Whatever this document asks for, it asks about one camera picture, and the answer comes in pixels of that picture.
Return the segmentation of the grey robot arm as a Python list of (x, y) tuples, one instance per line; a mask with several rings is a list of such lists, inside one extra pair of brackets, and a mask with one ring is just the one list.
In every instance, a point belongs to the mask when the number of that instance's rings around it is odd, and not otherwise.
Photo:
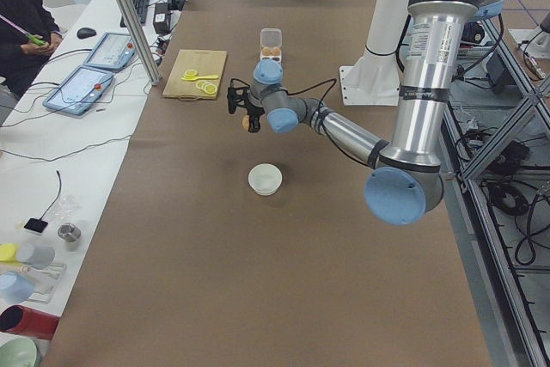
[(228, 107), (243, 107), (249, 131), (266, 117), (277, 133), (309, 125), (337, 148), (372, 168), (364, 187), (371, 211), (392, 225), (417, 222), (443, 197), (435, 152), (463, 28), (497, 15), (504, 0), (409, 0), (412, 38), (399, 87), (394, 134), (384, 140), (327, 107), (323, 101), (291, 96), (280, 63), (260, 60), (252, 83), (228, 90)]

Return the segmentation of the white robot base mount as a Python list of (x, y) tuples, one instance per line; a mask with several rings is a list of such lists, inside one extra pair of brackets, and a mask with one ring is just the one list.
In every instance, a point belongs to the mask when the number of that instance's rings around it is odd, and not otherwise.
[(342, 66), (340, 85), (347, 106), (395, 106), (400, 71), (395, 52), (406, 30), (408, 0), (376, 0), (364, 54), (353, 66)]

